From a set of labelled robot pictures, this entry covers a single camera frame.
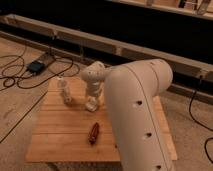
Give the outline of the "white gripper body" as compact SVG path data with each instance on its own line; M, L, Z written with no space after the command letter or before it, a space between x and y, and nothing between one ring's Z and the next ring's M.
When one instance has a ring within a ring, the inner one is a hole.
M87 105L97 106L101 92L100 82L89 82L86 87Z

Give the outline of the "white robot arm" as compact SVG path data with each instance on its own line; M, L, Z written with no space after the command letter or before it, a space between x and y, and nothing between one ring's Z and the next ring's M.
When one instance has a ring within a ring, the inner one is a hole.
M153 98L172 82L170 65L162 59L106 67L96 61L81 72L87 84L86 108L104 97L124 171L175 171Z

